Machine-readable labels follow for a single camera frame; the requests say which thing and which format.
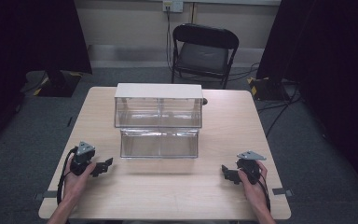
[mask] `black backdrop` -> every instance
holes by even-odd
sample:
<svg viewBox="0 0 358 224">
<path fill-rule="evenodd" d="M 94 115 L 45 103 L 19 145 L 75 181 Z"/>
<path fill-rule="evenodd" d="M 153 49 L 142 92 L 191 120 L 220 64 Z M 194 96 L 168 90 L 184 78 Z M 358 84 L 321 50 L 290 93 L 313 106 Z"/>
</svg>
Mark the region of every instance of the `black backdrop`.
<svg viewBox="0 0 358 224">
<path fill-rule="evenodd" d="M 29 71 L 55 68 L 91 74 L 73 0 L 0 1 L 0 128 Z"/>
<path fill-rule="evenodd" d="M 263 77 L 300 82 L 358 174 L 358 1 L 282 0 L 257 73 Z"/>
</svg>

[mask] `clear plastic container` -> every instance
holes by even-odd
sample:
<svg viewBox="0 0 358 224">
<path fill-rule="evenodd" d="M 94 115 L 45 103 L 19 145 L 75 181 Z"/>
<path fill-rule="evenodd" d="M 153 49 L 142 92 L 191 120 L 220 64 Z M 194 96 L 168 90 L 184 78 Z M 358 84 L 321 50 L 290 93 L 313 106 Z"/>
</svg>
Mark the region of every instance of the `clear plastic container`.
<svg viewBox="0 0 358 224">
<path fill-rule="evenodd" d="M 201 128 L 200 85 L 120 83 L 115 96 L 117 128 Z"/>
<path fill-rule="evenodd" d="M 197 158 L 199 129 L 121 129 L 121 158 Z"/>
<path fill-rule="evenodd" d="M 119 83 L 115 127 L 122 158 L 197 158 L 200 85 Z"/>
</svg>

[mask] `gray carpet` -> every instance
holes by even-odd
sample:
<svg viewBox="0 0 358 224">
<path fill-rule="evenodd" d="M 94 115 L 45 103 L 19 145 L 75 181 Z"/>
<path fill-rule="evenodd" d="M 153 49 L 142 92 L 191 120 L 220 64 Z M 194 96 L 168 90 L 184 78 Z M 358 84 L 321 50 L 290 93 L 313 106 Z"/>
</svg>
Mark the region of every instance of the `gray carpet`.
<svg viewBox="0 0 358 224">
<path fill-rule="evenodd" d="M 234 68 L 232 73 L 248 70 Z M 42 76 L 41 72 L 28 74 L 24 89 Z M 88 90 L 120 82 L 170 83 L 171 73 L 168 68 L 98 68 L 81 78 L 71 98 L 26 93 L 20 112 L 0 133 L 0 223 L 46 223 L 38 216 L 41 201 L 34 196 L 47 190 Z M 176 83 L 198 82 L 177 78 Z M 220 89 L 219 82 L 211 79 L 201 84 L 204 89 Z M 287 86 L 287 91 L 295 93 L 294 88 Z M 229 81 L 227 89 L 249 87 L 240 78 Z M 281 104 L 255 103 L 260 109 Z M 282 109 L 260 111 L 266 132 Z M 270 130 L 268 143 L 282 184 L 294 193 L 288 198 L 292 217 L 279 223 L 358 223 L 358 176 L 323 135 L 321 124 L 301 100 L 289 105 Z"/>
</svg>

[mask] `stacked plastic bins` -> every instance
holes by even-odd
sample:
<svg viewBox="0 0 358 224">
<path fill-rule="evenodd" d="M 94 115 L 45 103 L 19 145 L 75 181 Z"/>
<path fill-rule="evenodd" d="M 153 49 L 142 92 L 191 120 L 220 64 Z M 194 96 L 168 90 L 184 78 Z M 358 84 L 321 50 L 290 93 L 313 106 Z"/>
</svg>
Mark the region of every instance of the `stacked plastic bins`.
<svg viewBox="0 0 358 224">
<path fill-rule="evenodd" d="M 197 158 L 201 85 L 119 83 L 115 127 L 122 158 Z"/>
</svg>

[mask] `forearm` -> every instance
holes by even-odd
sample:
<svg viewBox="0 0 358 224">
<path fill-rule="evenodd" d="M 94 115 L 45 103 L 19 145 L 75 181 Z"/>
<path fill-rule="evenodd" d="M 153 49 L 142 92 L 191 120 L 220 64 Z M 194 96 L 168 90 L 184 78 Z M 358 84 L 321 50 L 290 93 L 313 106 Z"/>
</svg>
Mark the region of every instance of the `forearm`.
<svg viewBox="0 0 358 224">
<path fill-rule="evenodd" d="M 58 205 L 53 215 L 51 215 L 51 218 L 48 220 L 48 224 L 66 223 L 66 220 L 76 206 L 76 200 L 68 198 L 69 197 L 62 200 L 62 202 Z"/>
<path fill-rule="evenodd" d="M 253 206 L 253 211 L 257 216 L 257 220 L 260 224 L 275 224 L 275 220 L 266 206 Z"/>
</svg>

